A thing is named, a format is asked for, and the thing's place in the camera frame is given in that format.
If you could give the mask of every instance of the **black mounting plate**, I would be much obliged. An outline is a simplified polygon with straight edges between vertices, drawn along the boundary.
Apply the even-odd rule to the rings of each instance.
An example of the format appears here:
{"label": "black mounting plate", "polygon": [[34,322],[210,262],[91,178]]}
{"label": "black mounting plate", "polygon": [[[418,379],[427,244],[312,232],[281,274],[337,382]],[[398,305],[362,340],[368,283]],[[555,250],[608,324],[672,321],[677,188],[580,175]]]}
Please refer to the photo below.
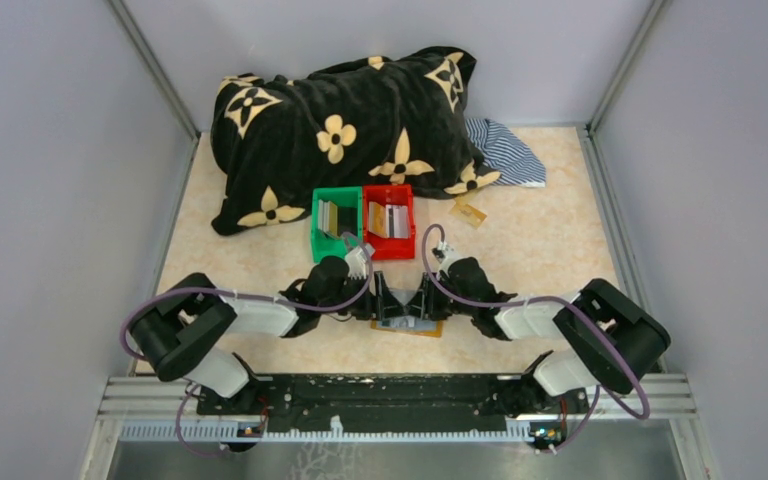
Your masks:
{"label": "black mounting plate", "polygon": [[[269,406],[270,432],[329,431],[337,415],[345,432],[504,431],[508,416],[560,413],[559,399],[541,410],[521,406],[523,393],[531,391],[528,380],[496,374],[278,374],[261,377],[239,398],[225,399],[202,388],[197,412],[259,415],[263,403],[257,399],[263,399]],[[580,392],[564,394],[569,414],[587,410]]]}

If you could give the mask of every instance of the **plastic bin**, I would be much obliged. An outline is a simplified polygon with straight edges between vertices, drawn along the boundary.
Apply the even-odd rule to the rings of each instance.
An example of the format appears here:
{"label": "plastic bin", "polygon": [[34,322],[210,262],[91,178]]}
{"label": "plastic bin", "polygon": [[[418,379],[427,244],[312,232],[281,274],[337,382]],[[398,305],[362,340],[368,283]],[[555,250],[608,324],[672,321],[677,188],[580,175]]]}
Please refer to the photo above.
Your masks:
{"label": "plastic bin", "polygon": [[[369,202],[407,205],[409,238],[381,238],[369,233]],[[363,241],[375,247],[373,260],[406,260],[416,255],[416,225],[413,220],[413,190],[410,185],[369,185],[363,187]]]}
{"label": "plastic bin", "polygon": [[325,235],[316,225],[319,219],[319,200],[334,202],[338,207],[354,207],[357,209],[357,235],[362,238],[363,235],[363,191],[360,187],[341,187],[341,188],[317,188],[313,191],[313,205],[311,206],[310,223],[310,248],[313,251],[313,261],[319,263],[320,260],[328,255],[343,258],[348,252],[343,240],[335,240]]}

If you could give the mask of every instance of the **black pillow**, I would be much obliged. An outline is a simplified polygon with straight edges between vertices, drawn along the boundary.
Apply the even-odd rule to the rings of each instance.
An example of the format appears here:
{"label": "black pillow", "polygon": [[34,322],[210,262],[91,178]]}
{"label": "black pillow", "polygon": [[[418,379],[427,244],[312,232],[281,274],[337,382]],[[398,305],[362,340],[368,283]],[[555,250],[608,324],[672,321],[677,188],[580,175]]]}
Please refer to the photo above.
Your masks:
{"label": "black pillow", "polygon": [[225,78],[211,142],[228,180],[213,228],[232,235],[302,219],[319,187],[408,183],[416,195],[450,198],[495,181],[464,124],[474,68],[463,50],[431,47],[303,80]]}

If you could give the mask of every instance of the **striped cloth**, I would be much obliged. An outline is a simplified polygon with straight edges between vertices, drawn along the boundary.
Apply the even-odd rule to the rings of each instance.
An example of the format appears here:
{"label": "striped cloth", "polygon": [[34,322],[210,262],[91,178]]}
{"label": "striped cloth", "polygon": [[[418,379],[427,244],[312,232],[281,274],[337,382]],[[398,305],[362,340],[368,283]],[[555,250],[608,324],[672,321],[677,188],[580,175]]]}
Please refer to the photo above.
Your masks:
{"label": "striped cloth", "polygon": [[546,167],[508,127],[486,118],[467,118],[466,130],[484,154],[484,164],[502,172],[494,185],[546,186]]}

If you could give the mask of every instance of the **gray wall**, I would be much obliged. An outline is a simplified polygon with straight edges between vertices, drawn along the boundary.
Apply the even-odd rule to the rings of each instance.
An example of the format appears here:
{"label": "gray wall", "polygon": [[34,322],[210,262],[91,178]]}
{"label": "gray wall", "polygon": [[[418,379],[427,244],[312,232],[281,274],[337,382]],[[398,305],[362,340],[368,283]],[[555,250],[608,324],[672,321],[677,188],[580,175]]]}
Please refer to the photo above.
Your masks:
{"label": "gray wall", "polygon": [[650,0],[128,0],[196,124],[224,75],[271,78],[457,45],[478,58],[472,115],[589,120]]}
{"label": "gray wall", "polygon": [[675,2],[597,139],[723,478],[767,478],[768,2]]}
{"label": "gray wall", "polygon": [[101,0],[0,2],[0,478],[74,478],[188,142]]}

